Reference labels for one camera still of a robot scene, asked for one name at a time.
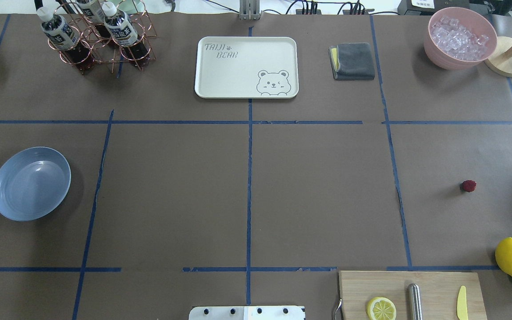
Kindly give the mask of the pink bowl of ice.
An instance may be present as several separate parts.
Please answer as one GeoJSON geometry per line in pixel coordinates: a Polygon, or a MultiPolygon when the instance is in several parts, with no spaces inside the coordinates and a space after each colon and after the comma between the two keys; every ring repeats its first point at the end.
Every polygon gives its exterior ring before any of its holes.
{"type": "Polygon", "coordinates": [[[488,59],[497,43],[496,31],[487,18],[467,8],[448,7],[430,18],[424,51],[435,65],[462,70],[488,59]]]}

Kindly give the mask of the red strawberry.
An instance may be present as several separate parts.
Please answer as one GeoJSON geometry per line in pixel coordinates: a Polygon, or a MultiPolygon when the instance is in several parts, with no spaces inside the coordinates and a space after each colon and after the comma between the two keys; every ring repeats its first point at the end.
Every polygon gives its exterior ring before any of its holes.
{"type": "Polygon", "coordinates": [[[464,180],[460,184],[460,189],[463,192],[468,192],[468,193],[473,192],[476,190],[476,188],[477,188],[477,182],[474,180],[464,180]]]}

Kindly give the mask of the tea bottle white cap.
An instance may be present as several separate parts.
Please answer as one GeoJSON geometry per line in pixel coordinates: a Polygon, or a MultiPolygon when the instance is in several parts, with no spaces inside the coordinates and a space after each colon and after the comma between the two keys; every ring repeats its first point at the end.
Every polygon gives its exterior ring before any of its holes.
{"type": "Polygon", "coordinates": [[[53,9],[42,6],[36,10],[41,20],[41,30],[55,49],[62,52],[66,59],[78,70],[85,72],[93,66],[91,51],[80,41],[79,31],[73,29],[63,16],[53,9]]]}

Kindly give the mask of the cream bear tray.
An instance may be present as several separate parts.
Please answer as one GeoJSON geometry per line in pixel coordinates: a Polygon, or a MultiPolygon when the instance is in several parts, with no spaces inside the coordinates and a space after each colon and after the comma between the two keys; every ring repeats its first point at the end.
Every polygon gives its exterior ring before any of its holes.
{"type": "Polygon", "coordinates": [[[292,99],[299,92],[296,42],[206,36],[197,45],[194,90],[203,99],[292,99]]]}

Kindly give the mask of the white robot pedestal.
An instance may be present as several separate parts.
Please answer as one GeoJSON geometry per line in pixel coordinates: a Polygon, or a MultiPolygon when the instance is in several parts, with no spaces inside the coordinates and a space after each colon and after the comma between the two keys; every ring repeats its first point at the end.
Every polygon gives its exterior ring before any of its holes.
{"type": "Polygon", "coordinates": [[[197,306],[189,320],[305,320],[304,306],[197,306]]]}

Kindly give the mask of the metal rod black cap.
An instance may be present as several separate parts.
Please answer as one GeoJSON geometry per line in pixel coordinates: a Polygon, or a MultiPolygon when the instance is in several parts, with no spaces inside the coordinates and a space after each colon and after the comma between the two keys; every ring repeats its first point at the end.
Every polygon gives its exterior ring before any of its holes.
{"type": "Polygon", "coordinates": [[[412,320],[422,320],[421,291],[418,284],[411,283],[407,287],[410,300],[410,316],[412,320]]]}

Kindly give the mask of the yellow plastic knife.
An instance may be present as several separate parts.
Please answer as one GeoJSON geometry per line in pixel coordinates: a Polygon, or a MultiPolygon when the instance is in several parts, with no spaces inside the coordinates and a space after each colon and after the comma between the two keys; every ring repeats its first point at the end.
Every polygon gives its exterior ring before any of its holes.
{"type": "Polygon", "coordinates": [[[459,320],[468,320],[467,288],[461,285],[456,299],[456,316],[459,320]]]}

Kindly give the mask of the lemon half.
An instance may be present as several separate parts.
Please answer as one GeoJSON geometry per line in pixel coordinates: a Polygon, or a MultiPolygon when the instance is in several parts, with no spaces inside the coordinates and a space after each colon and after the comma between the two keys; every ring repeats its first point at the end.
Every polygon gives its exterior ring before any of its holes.
{"type": "Polygon", "coordinates": [[[397,309],[392,300],[376,296],[367,303],[366,315],[370,320],[396,320],[397,309]]]}

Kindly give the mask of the blue plate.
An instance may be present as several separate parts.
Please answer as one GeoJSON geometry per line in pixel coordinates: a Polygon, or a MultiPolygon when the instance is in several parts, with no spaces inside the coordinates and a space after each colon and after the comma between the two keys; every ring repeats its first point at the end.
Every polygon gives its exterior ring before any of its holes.
{"type": "Polygon", "coordinates": [[[0,168],[0,214],[13,221],[33,221],[51,213],[70,189],[67,158],[49,147],[18,152],[0,168]]]}

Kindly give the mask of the grey folded cloth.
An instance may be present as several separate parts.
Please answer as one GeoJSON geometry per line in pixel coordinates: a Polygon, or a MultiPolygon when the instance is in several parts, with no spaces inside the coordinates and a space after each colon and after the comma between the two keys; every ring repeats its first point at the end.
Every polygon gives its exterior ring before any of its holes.
{"type": "Polygon", "coordinates": [[[340,43],[328,49],[335,80],[373,80],[375,67],[369,43],[340,43]]]}

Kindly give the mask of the aluminium frame post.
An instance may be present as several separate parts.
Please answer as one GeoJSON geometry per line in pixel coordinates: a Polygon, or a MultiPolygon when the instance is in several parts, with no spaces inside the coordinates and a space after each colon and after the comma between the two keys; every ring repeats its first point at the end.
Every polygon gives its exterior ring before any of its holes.
{"type": "Polygon", "coordinates": [[[240,0],[239,1],[239,19],[240,20],[260,20],[261,9],[260,0],[240,0]]]}

